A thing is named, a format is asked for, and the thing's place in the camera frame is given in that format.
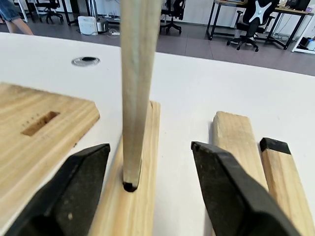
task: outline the table surface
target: table surface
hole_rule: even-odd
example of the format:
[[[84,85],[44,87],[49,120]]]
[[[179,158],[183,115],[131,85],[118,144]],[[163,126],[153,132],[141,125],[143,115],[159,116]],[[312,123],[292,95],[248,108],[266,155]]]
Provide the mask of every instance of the table surface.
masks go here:
[[[122,132],[119,47],[0,33],[0,52],[1,82],[95,101],[101,118],[69,154],[110,143],[112,160]],[[81,56],[100,64],[73,66]],[[312,76],[156,53],[150,98],[161,103],[161,120],[154,235],[210,235],[190,143],[211,142],[217,111],[248,116],[257,142],[270,137],[289,144],[314,219],[314,88]]]
[[[228,0],[215,0],[215,3],[219,4],[221,3],[222,5],[226,6],[235,6],[235,7],[245,7],[246,3],[240,1],[228,1]],[[287,9],[284,7],[276,7],[275,12],[281,12],[281,13],[288,13],[288,14],[305,14],[305,15],[313,15],[313,13],[308,12],[308,11],[300,11],[300,10],[294,10],[294,9]]]

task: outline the mortise slot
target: mortise slot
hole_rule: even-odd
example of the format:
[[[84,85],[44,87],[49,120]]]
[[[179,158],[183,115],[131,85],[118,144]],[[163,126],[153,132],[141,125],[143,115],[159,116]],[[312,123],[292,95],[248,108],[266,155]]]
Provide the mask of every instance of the mortise slot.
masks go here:
[[[60,112],[48,112],[46,115],[39,118],[35,123],[31,124],[25,130],[22,131],[22,134],[27,136],[33,136],[38,130],[48,124],[53,118],[59,115]]]

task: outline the black office chair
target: black office chair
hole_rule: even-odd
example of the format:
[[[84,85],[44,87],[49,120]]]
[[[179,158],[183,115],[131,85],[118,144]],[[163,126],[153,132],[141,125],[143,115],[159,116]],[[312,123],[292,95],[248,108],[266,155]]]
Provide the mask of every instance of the black office chair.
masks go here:
[[[162,15],[168,15],[168,16],[172,17],[172,19],[171,19],[171,23],[166,24],[165,26],[159,27],[160,32],[161,32],[162,28],[166,28],[166,33],[168,33],[169,30],[173,27],[173,28],[179,30],[179,34],[182,33],[182,27],[174,24],[174,17],[178,18],[180,20],[183,19],[185,3],[186,3],[186,0],[175,0],[175,2],[172,5],[171,0],[166,1],[167,9],[162,9],[161,14]]]
[[[63,22],[63,16],[60,13],[54,12],[58,7],[60,7],[59,0],[49,0],[49,2],[39,2],[36,0],[36,7],[45,7],[44,12],[46,12],[46,23],[48,23],[48,19],[53,23],[53,20],[51,19],[52,16],[57,16],[60,19],[60,23]]]
[[[254,37],[256,32],[264,33],[267,30],[273,18],[270,14],[275,10],[278,2],[279,0],[249,0],[243,16],[243,22],[236,24],[236,29],[246,31],[246,36],[230,39],[226,44],[229,45],[230,42],[238,43],[236,49],[240,50],[244,43],[248,43],[253,45],[255,52],[258,52],[258,46],[250,38]]]

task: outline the shorts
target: shorts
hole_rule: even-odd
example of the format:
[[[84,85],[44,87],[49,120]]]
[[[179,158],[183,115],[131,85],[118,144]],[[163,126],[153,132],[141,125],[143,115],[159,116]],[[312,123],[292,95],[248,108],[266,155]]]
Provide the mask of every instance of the shorts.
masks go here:
[[[0,0],[0,15],[5,21],[14,21],[20,18],[19,12],[10,0]]]

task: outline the wooden block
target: wooden block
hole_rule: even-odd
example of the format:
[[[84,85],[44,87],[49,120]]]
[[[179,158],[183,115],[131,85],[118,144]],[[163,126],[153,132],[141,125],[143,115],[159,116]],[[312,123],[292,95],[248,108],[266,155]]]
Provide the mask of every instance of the wooden block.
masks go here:
[[[315,236],[313,218],[287,143],[260,141],[269,193],[302,236]]]
[[[213,144],[231,152],[247,174],[268,191],[250,119],[217,112],[213,119],[213,128]]]
[[[125,191],[123,187],[123,141],[121,140],[89,235],[152,235],[159,116],[160,105],[150,101],[143,140],[139,187],[132,193]]]
[[[124,183],[128,191],[139,183],[161,6],[159,0],[121,2]]]
[[[98,119],[91,101],[0,84],[0,229]]]

